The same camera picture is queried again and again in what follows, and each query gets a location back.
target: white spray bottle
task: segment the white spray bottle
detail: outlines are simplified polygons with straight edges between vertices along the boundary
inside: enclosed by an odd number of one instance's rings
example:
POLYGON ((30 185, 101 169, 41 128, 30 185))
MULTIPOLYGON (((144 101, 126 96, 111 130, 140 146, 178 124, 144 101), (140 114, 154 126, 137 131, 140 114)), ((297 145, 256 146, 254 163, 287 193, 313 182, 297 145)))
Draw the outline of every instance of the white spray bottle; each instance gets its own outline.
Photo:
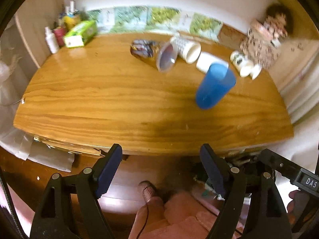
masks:
POLYGON ((55 54, 59 51, 60 47, 56 41, 56 37, 49 27, 45 27, 45 40, 47 41, 47 45, 52 54, 55 54))

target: patterned cup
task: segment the patterned cup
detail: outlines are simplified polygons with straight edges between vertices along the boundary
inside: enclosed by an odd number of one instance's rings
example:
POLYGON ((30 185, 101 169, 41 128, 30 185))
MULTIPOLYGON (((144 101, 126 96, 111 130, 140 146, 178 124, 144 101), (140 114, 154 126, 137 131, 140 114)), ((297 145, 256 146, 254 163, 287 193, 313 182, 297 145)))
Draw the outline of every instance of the patterned cup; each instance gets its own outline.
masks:
POLYGON ((194 63, 201 52, 200 43, 185 38, 172 37, 171 43, 178 47, 178 54, 188 64, 194 63))

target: doll hair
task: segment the doll hair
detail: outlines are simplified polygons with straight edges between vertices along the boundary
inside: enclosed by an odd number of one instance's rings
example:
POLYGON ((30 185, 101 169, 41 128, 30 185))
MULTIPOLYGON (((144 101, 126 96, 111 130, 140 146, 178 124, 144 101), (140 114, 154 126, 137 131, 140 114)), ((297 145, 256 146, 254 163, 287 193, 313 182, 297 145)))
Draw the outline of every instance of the doll hair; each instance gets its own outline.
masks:
POLYGON ((286 15, 285 29, 289 34, 291 34, 293 30, 293 19, 290 10, 284 5, 274 3, 267 8, 266 15, 275 18, 276 14, 286 15))

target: blue plastic cup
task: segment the blue plastic cup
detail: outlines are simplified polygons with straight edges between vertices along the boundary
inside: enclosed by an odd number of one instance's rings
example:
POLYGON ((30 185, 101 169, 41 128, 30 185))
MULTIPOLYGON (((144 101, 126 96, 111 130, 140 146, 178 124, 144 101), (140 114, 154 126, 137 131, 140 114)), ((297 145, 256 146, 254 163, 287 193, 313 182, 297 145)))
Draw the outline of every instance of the blue plastic cup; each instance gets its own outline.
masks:
POLYGON ((204 110, 215 106, 235 84, 236 78, 229 67, 211 64, 196 92, 196 104, 204 110))

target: clear plastic cup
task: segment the clear plastic cup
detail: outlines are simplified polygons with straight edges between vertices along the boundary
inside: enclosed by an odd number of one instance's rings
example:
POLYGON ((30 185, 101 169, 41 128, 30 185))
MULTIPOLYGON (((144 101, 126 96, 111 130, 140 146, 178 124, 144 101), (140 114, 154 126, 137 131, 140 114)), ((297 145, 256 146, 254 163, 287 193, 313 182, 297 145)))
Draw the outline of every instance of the clear plastic cup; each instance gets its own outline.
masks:
POLYGON ((136 39, 131 44, 130 52, 160 72, 167 72, 176 62, 178 47, 177 44, 170 42, 136 39))
POLYGON ((236 84, 236 78, 224 65, 213 63, 196 92, 196 104, 201 109, 215 106, 236 84))

